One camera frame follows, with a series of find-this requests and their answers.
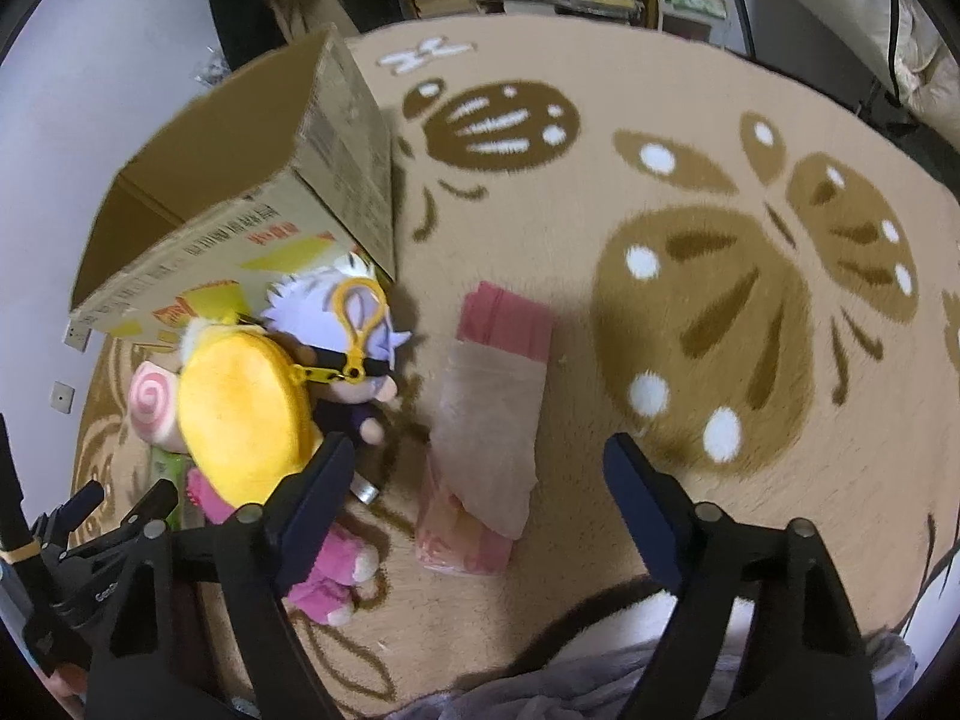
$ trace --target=silver metal object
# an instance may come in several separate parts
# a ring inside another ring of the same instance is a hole
[[[152,519],[143,526],[143,535],[147,538],[160,538],[167,529],[167,523],[162,519]]]
[[[723,517],[723,512],[715,503],[698,503],[693,512],[703,522],[718,522]]]
[[[350,492],[357,496],[360,503],[369,506],[380,495],[380,490],[374,487],[370,482],[364,479],[356,471],[353,473],[353,479],[350,481]]]
[[[237,519],[244,525],[253,525],[263,517],[263,507],[256,503],[245,503],[237,509]]]
[[[810,538],[810,536],[815,536],[817,533],[816,526],[810,522],[810,520],[803,519],[803,517],[797,517],[792,520],[790,527],[793,528],[793,532],[796,533],[797,536],[802,536],[803,538]]]

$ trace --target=beige blanket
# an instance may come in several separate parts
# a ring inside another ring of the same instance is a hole
[[[960,493],[947,190],[813,91],[661,34],[459,18],[373,33],[354,55],[395,124],[392,304],[416,336],[391,443],[362,461],[385,493],[347,516],[383,569],[347,627],[294,616],[336,699],[385,712],[628,603],[643,566],[600,470],[618,430],[694,500],[775,527],[811,518],[861,628],[899,623],[928,516],[935,561]],[[481,279],[556,324],[530,521],[507,575],[472,579],[419,568],[411,523],[446,351]],[[109,341],[91,386],[75,483],[99,478],[109,497],[88,533],[146,483],[123,422],[138,359]]]

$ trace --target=plush doll hair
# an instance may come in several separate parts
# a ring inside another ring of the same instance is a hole
[[[287,276],[274,285],[269,295],[270,308],[263,312],[267,327],[274,332],[289,333],[300,343],[335,352],[349,350],[347,333],[333,311],[334,290],[349,278],[376,280],[373,266],[355,254],[337,259],[331,266]],[[346,301],[347,319],[359,331],[376,312],[377,301],[372,290],[351,290]],[[386,360],[395,365],[395,348],[410,338],[410,333],[395,333],[390,310],[367,338],[364,354],[373,360]]]

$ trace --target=pink plush toy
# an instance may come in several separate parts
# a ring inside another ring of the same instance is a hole
[[[233,514],[230,504],[219,497],[198,469],[190,469],[187,474],[186,494],[215,525]],[[378,565],[376,548],[335,522],[314,560],[310,575],[291,588],[287,600],[314,622],[342,625],[353,616],[349,586],[371,579]]]

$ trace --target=pink swirl plush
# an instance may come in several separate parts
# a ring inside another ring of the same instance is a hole
[[[185,455],[186,443],[176,424],[178,386],[176,373],[141,362],[127,393],[127,412],[133,432],[150,446]]]

